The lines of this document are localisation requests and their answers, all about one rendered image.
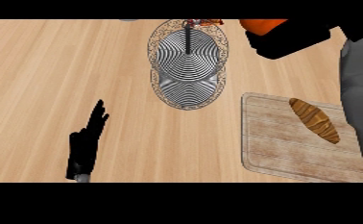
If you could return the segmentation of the brown striped squash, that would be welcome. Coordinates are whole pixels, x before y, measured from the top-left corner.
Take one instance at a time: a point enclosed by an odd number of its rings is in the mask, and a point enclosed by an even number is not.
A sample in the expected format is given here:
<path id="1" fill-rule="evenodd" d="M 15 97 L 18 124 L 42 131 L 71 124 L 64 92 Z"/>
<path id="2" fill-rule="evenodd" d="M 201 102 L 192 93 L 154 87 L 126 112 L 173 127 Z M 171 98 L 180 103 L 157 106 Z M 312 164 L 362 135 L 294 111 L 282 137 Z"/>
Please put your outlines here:
<path id="1" fill-rule="evenodd" d="M 341 141 L 329 116 L 313 104 L 298 98 L 290 99 L 290 106 L 306 127 L 331 143 Z"/>

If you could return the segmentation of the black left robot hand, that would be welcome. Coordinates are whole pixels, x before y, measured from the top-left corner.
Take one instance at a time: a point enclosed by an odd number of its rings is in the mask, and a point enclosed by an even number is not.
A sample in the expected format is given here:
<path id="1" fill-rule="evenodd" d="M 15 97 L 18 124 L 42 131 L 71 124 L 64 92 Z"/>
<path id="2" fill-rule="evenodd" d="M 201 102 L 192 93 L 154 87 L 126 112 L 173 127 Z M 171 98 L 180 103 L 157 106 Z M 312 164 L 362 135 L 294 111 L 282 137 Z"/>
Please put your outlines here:
<path id="1" fill-rule="evenodd" d="M 70 135 L 70 158 L 65 178 L 76 180 L 79 174 L 92 174 L 98 141 L 102 135 L 109 114 L 105 112 L 104 101 L 99 100 L 92 113 L 87 127 Z"/>

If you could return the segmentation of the pale wooden cutting board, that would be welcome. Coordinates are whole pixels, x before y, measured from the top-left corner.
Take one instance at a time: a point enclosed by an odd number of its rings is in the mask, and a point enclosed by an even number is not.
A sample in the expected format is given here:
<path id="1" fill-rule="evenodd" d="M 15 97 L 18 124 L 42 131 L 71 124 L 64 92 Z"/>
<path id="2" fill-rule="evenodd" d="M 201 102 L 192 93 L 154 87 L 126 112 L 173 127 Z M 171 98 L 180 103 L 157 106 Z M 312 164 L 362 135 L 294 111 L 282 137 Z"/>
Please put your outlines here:
<path id="1" fill-rule="evenodd" d="M 242 94 L 242 165 L 254 172 L 301 181 L 363 183 L 363 156 L 343 107 L 326 103 L 315 106 L 334 123 L 338 143 L 309 130 L 287 97 Z"/>

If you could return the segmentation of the orange round object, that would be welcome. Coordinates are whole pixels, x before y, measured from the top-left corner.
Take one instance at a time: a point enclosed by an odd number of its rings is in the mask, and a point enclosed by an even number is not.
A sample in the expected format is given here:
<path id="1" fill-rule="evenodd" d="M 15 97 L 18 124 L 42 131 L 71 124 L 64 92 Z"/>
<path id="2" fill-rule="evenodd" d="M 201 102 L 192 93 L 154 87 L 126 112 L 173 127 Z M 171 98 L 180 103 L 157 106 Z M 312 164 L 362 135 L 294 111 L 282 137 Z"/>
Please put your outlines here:
<path id="1" fill-rule="evenodd" d="M 263 36 L 284 22 L 285 19 L 242 19 L 239 24 L 250 33 Z"/>

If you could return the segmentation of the red orange item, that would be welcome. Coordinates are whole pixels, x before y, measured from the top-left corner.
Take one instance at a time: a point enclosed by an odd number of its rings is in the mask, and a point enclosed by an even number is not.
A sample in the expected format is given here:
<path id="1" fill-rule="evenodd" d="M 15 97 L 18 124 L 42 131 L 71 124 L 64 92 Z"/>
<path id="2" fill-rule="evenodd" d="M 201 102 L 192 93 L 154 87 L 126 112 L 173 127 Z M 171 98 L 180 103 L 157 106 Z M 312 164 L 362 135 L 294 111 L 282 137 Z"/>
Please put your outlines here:
<path id="1" fill-rule="evenodd" d="M 202 19 L 200 21 L 201 26 L 211 26 L 211 25 L 225 25 L 225 22 L 222 19 Z"/>

